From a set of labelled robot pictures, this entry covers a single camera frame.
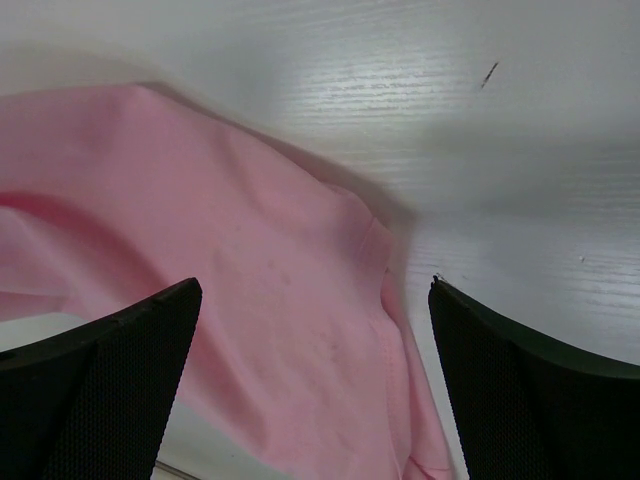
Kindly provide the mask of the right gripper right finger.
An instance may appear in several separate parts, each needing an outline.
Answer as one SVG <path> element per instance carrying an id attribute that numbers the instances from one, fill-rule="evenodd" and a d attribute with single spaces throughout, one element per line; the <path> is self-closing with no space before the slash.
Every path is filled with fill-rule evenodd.
<path id="1" fill-rule="evenodd" d="M 638 478 L 638 366 L 524 326 L 441 278 L 428 305 L 470 478 Z"/>

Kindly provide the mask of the pink t shirt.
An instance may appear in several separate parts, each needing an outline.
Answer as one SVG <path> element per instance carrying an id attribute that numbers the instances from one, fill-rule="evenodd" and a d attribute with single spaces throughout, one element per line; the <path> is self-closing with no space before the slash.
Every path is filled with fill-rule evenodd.
<path id="1" fill-rule="evenodd" d="M 152 90 L 1 101 L 2 319 L 196 278 L 182 400 L 296 479 L 453 475 L 392 242 L 356 195 Z"/>

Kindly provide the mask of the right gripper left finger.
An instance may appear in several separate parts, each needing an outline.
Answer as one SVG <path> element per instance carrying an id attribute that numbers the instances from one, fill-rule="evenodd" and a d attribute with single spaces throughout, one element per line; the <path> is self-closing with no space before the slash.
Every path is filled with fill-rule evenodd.
<path id="1" fill-rule="evenodd" d="M 150 478 L 201 300 L 189 278 L 2 352 L 2 478 Z"/>

